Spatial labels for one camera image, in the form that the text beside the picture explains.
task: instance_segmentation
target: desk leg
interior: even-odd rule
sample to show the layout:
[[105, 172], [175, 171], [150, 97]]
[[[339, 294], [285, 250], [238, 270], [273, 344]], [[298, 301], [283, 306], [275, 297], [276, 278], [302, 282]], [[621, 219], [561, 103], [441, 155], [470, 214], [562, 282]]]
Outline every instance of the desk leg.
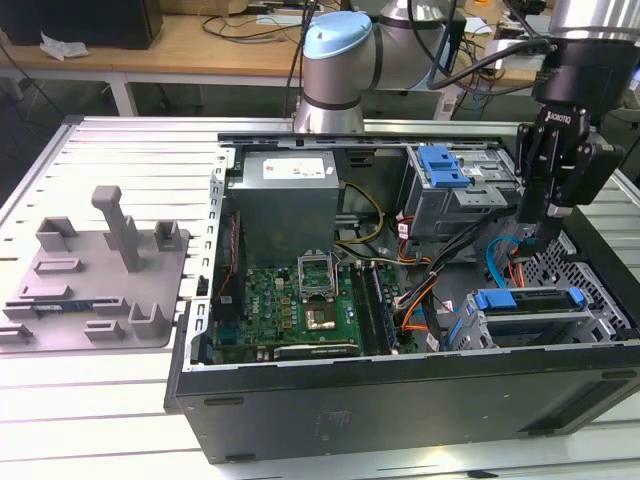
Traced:
[[138, 108], [136, 107], [136, 101], [133, 98], [131, 85], [120, 80], [112, 80], [109, 82], [109, 85], [111, 85], [111, 93], [113, 94], [113, 99], [116, 101], [116, 106], [118, 107], [118, 113], [120, 116], [138, 116]]
[[451, 120], [453, 110], [456, 108], [456, 103], [461, 93], [462, 90], [457, 85], [451, 85], [442, 89], [433, 119], [440, 121]]
[[11, 97], [12, 100], [16, 102], [21, 102], [24, 100], [24, 95], [22, 94], [22, 90], [20, 89], [20, 85], [18, 85], [18, 81], [13, 78], [2, 78], [0, 79], [2, 89], [7, 92], [7, 95]]

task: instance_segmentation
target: blue cable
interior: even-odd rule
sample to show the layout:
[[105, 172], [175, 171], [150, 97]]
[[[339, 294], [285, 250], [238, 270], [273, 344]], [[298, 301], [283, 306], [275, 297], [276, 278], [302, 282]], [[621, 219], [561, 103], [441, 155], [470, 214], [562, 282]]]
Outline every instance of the blue cable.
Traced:
[[494, 257], [494, 251], [496, 249], [496, 245], [505, 240], [513, 243], [516, 247], [520, 245], [520, 240], [503, 235], [501, 237], [496, 238], [489, 244], [489, 246], [487, 247], [487, 254], [486, 254], [489, 273], [491, 273], [491, 276], [493, 277], [495, 282], [498, 284], [498, 287], [500, 288], [507, 288], [507, 284], [505, 283], [504, 278], [502, 278], [502, 275], [498, 271], [498, 267], [496, 267], [496, 261], [493, 257]]

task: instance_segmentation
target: blue plastic latch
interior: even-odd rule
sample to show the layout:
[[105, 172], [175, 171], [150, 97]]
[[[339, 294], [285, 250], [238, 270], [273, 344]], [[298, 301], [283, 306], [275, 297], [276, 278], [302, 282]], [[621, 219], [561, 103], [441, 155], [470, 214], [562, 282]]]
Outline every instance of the blue plastic latch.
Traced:
[[475, 296], [478, 308], [515, 308], [518, 306], [511, 292], [506, 289], [480, 290]]
[[447, 347], [451, 346], [451, 344], [453, 343], [453, 340], [456, 338], [456, 335], [458, 335], [458, 332], [462, 327], [464, 327], [464, 322], [462, 321], [461, 318], [458, 318], [458, 321], [456, 322], [455, 327], [453, 327], [453, 330], [451, 330], [449, 337], [447, 337]]
[[418, 148], [422, 166], [431, 177], [435, 188], [465, 188], [471, 179], [465, 177], [458, 167], [458, 159], [442, 145], [430, 145]]
[[487, 303], [487, 299], [484, 295], [476, 293], [475, 296], [476, 305], [478, 305], [478, 309], [484, 310], [485, 308], [489, 308], [489, 304]]
[[569, 289], [569, 295], [571, 296], [571, 299], [576, 303], [576, 305], [578, 305], [580, 308], [586, 308], [587, 298], [584, 296], [584, 293], [582, 293], [582, 290], [580, 290], [578, 287], [571, 287]]

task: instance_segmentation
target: yellow wire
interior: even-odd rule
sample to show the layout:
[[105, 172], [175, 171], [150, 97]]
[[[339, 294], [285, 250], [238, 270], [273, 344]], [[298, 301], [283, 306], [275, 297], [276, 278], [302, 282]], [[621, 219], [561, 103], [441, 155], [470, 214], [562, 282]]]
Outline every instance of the yellow wire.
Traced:
[[382, 232], [382, 228], [384, 226], [384, 212], [382, 211], [382, 208], [380, 208], [380, 205], [378, 205], [378, 202], [376, 202], [371, 195], [369, 195], [367, 192], [365, 192], [361, 187], [359, 187], [355, 183], [345, 182], [345, 185], [351, 188], [354, 188], [355, 190], [360, 192], [362, 196], [364, 196], [367, 200], [369, 200], [373, 204], [374, 207], [376, 207], [376, 210], [378, 211], [378, 226], [376, 227], [375, 231], [371, 235], [367, 235], [366, 237], [362, 237], [362, 238], [355, 238], [353, 240], [338, 240], [336, 242], [336, 245], [357, 245], [360, 243], [366, 243], [370, 240], [373, 240], [378, 235], [380, 235], [380, 232]]

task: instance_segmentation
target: green circuit board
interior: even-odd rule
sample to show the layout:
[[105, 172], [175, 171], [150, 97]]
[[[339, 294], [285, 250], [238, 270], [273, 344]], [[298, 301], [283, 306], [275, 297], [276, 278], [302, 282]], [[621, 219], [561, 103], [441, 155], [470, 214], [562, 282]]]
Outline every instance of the green circuit board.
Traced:
[[[304, 286], [323, 286], [331, 279], [326, 265], [305, 267]], [[361, 336], [350, 269], [338, 268], [337, 295], [332, 301], [313, 297], [303, 302], [298, 266], [248, 270], [244, 319], [238, 329], [218, 327], [216, 363], [255, 361], [256, 348], [282, 345], [351, 344], [361, 349]], [[380, 282], [389, 301], [398, 293], [393, 268], [380, 267]]]
[[[343, 273], [339, 272], [339, 294], [333, 302], [323, 300], [304, 304], [300, 300], [297, 267], [253, 269], [247, 278], [242, 342], [254, 345], [321, 342], [358, 345], [360, 333], [353, 309], [351, 281]], [[284, 277], [281, 288], [276, 285], [279, 277]], [[309, 285], [324, 285], [327, 281], [326, 274], [321, 273], [313, 279], [307, 276], [305, 280]], [[319, 311], [325, 319], [334, 315], [335, 321], [332, 326], [311, 330], [307, 319], [312, 316], [310, 312], [315, 315]]]

